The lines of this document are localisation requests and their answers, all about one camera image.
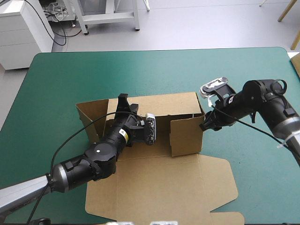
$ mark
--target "green tabletop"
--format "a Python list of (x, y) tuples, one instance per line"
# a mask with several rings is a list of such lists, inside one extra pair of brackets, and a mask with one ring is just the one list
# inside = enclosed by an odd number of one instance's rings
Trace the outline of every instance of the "green tabletop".
[[(76, 103), (116, 98), (120, 93), (133, 97), (198, 92), (202, 84), (221, 76), (236, 91), (250, 79), (285, 79), (285, 96), (300, 112), (299, 78), (282, 48), (38, 54), (0, 132), (0, 188), (49, 172), (56, 148), (82, 127)], [(208, 111), (206, 100), (201, 103)], [(268, 131), (259, 115), (255, 125)], [(286, 149), (276, 146), (241, 124), (205, 132), (202, 154), (227, 159), (239, 190), (235, 201), (216, 211), (239, 211), (247, 223), (300, 222), (300, 168)], [(82, 132), (65, 146), (57, 162), (87, 147)], [(85, 191), (83, 185), (45, 196), (34, 218), (106, 222), (85, 212)], [(7, 222), (25, 222), (32, 207), (10, 215)]]

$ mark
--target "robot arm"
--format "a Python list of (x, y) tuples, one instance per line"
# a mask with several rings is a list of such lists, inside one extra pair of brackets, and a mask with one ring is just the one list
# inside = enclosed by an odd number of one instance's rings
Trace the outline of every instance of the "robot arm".
[(287, 85), (283, 80), (253, 80), (236, 93), (225, 77), (215, 79), (200, 88), (203, 98), (217, 96), (214, 110), (206, 113), (201, 129), (215, 131), (224, 126), (232, 126), (236, 119), (250, 115), (255, 122), (258, 112), (276, 138), (284, 140), (284, 144), (293, 153), (300, 166), (300, 117), (283, 96)]
[(125, 146), (133, 143), (153, 145), (156, 140), (155, 116), (137, 115), (138, 105), (129, 105), (127, 94), (120, 94), (114, 122), (104, 137), (82, 155), (54, 166), (51, 176), (42, 176), (0, 190), (0, 224), (15, 210), (31, 203), (43, 193), (67, 192), (90, 180), (109, 177), (116, 171), (116, 161)]

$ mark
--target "open cardboard box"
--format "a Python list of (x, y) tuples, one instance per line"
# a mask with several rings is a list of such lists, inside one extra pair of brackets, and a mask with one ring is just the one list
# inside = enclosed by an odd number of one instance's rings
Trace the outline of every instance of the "open cardboard box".
[[(178, 221), (180, 225), (243, 225), (238, 212), (210, 213), (238, 196), (228, 161), (199, 155), (204, 112), (195, 92), (129, 97), (138, 114), (157, 120), (154, 145), (126, 147), (117, 171), (107, 179), (89, 182), (85, 209), (117, 221), (149, 225), (151, 221)], [(76, 104), (84, 125), (114, 112), (117, 99)], [(99, 141), (114, 116), (86, 129), (91, 143)]]

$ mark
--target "label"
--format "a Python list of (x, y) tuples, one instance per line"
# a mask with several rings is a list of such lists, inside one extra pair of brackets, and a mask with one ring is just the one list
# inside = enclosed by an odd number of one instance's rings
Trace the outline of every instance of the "label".
[(228, 104), (230, 104), (231, 102), (233, 102), (233, 97), (234, 97), (234, 96), (232, 96), (232, 97), (229, 99)]
[(128, 142), (128, 134), (126, 133), (125, 130), (120, 129), (119, 133), (125, 138), (126, 143)]

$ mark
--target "cardboard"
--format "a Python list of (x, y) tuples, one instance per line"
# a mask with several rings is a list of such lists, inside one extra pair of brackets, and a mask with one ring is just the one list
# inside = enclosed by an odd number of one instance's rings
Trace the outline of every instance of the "cardboard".
[[(243, 225), (238, 212), (210, 213), (236, 199), (238, 191), (226, 160), (198, 154), (204, 112), (196, 93), (131, 97), (128, 101), (139, 104), (139, 115), (155, 114), (157, 141), (152, 146), (134, 143), (126, 147), (115, 174), (89, 182), (86, 211), (136, 225), (162, 220), (176, 220), (180, 225)], [(115, 111), (117, 99), (76, 106), (86, 125), (103, 111)], [(90, 142), (102, 136), (112, 119), (108, 116), (87, 130)]]
[(294, 68), (295, 68), (298, 76), (300, 77), (300, 53), (298, 53), (297, 55), (293, 56), (291, 58), (291, 62), (294, 65)]

